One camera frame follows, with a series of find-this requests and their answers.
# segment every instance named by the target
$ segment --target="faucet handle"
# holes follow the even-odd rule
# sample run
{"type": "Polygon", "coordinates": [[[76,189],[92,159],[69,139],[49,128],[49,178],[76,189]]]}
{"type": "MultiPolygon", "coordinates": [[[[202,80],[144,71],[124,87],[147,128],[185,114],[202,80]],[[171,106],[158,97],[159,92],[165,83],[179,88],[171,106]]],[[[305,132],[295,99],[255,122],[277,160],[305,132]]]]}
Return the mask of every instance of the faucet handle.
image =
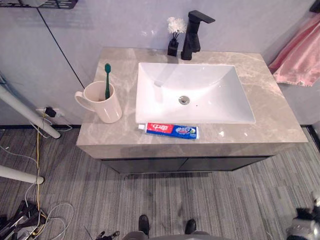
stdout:
{"type": "Polygon", "coordinates": [[[202,12],[199,12],[197,10],[190,11],[188,14],[189,20],[199,24],[201,21],[204,21],[207,24],[213,23],[215,20],[202,12]]]}

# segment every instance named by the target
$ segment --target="mug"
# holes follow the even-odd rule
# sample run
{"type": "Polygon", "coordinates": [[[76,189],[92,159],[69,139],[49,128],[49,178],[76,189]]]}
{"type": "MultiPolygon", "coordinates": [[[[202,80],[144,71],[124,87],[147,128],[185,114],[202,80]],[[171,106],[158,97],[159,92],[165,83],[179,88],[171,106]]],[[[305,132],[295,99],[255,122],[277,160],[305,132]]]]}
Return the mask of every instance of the mug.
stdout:
{"type": "Polygon", "coordinates": [[[115,92],[115,88],[109,83],[110,97],[106,99],[106,82],[94,81],[85,87],[84,91],[77,91],[75,100],[85,109],[96,112],[99,118],[111,124],[122,116],[122,110],[115,92]]]}

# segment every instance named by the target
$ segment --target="small black vase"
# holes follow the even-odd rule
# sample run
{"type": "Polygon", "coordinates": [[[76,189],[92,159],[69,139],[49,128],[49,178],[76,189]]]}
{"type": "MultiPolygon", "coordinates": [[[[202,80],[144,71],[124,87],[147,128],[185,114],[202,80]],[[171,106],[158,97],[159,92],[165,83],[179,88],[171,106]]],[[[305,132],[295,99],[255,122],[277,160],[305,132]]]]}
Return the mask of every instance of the small black vase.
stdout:
{"type": "Polygon", "coordinates": [[[168,45],[168,55],[176,57],[178,52],[178,45],[179,43],[177,42],[177,40],[172,38],[168,45]]]}

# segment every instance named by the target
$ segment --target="gray marble countertop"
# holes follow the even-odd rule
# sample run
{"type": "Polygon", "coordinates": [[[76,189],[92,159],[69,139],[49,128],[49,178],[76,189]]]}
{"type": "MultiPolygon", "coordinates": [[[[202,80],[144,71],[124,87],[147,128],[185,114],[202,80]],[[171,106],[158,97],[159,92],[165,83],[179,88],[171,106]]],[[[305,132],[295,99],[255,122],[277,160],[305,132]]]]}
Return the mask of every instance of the gray marble countertop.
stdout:
{"type": "MultiPolygon", "coordinates": [[[[188,149],[192,145],[197,146],[197,149],[214,146],[222,148],[225,144],[238,144],[237,148],[243,148],[248,144],[275,146],[277,143],[307,142],[278,84],[258,53],[201,51],[194,53],[191,61],[186,61],[168,56],[165,50],[104,48],[94,81],[105,80],[105,63],[111,64],[110,82],[115,87],[123,114],[119,121],[112,124],[102,122],[94,112],[88,111],[86,114],[76,144],[94,158],[190,156],[188,149]],[[193,124],[199,126],[199,140],[145,134],[138,129],[135,121],[140,62],[234,65],[256,123],[193,124]]],[[[203,154],[197,152],[193,151],[191,156],[215,153],[205,150],[203,154]]],[[[227,155],[234,154],[238,153],[232,150],[227,152],[227,155]]]]}

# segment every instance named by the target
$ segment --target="black faucet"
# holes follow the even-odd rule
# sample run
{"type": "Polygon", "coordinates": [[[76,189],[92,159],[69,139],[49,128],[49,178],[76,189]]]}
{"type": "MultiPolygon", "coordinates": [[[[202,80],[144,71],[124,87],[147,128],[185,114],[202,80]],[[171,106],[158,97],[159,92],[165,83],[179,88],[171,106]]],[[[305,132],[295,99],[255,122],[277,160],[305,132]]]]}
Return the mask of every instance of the black faucet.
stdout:
{"type": "Polygon", "coordinates": [[[183,49],[181,52],[182,60],[191,60],[192,53],[200,51],[200,42],[198,38],[198,29],[200,22],[204,21],[207,24],[213,23],[215,20],[197,10],[190,11],[188,14],[189,22],[186,28],[183,49]]]}

